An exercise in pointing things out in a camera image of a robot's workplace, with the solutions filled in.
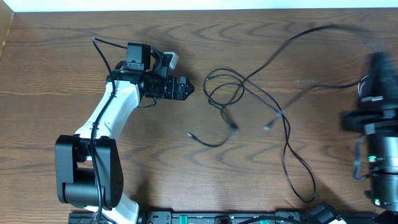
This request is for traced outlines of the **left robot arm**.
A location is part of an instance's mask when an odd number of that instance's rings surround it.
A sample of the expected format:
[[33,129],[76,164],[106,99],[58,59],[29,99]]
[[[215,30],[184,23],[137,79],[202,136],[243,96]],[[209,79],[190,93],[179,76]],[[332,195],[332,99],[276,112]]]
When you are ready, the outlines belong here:
[[60,202],[93,213],[91,223],[139,223],[139,204],[124,193],[117,142],[130,114],[144,97],[183,101],[194,92],[187,77],[169,75],[175,52],[128,43],[126,58],[108,69],[105,92],[86,123],[55,142]]

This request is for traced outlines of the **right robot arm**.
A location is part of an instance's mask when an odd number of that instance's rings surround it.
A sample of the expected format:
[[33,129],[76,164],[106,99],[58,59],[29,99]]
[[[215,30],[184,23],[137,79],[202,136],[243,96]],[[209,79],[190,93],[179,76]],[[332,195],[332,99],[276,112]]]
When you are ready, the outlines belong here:
[[397,69],[387,52],[369,56],[358,83],[358,109],[341,115],[345,131],[359,133],[353,179],[369,181],[364,192],[384,211],[374,223],[397,223]]

